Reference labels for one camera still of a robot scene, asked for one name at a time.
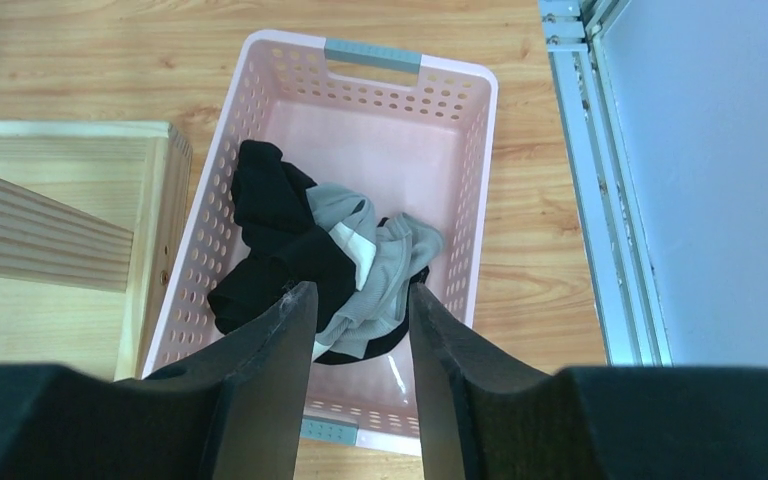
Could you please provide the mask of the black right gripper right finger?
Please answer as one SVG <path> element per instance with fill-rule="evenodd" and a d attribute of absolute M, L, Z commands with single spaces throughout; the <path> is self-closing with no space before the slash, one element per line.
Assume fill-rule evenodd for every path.
<path fill-rule="evenodd" d="M 768 479 L 768 368 L 547 374 L 421 284 L 409 317 L 428 479 Z"/>

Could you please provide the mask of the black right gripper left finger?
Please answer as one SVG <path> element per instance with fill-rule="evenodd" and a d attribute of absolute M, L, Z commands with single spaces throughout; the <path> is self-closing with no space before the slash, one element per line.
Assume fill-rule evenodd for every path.
<path fill-rule="evenodd" d="M 264 314 L 148 377 L 0 364 L 0 479 L 289 479 L 318 295 Z"/>

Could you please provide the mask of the grey underwear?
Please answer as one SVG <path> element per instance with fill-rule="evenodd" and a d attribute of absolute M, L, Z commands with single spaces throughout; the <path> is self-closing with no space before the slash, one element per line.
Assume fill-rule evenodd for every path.
<path fill-rule="evenodd" d="M 306 196 L 315 224 L 355 265 L 354 292 L 316 334 L 312 359 L 369 358 L 373 342 L 399 342 L 411 280 L 442 252 L 444 237 L 406 213 L 380 219 L 368 197 L 337 184 L 310 187 Z"/>

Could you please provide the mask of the black underwear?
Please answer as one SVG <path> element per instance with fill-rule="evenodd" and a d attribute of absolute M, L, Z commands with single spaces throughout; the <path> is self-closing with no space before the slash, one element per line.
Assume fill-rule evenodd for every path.
<path fill-rule="evenodd" d="M 233 221 L 249 253 L 207 296 L 219 332 L 229 334 L 241 328 L 297 284 L 312 282 L 318 292 L 315 340 L 339 303 L 354 292 L 354 263 L 313 219 L 306 190 L 317 185 L 321 184 L 284 161 L 274 144 L 255 140 L 241 143 L 231 199 Z M 409 290 L 426 281 L 429 266 L 411 280 Z M 408 332 L 408 306 L 406 313 L 395 335 L 398 343 L 377 340 L 371 345 L 372 356 L 359 361 L 313 362 L 346 365 L 390 352 Z"/>

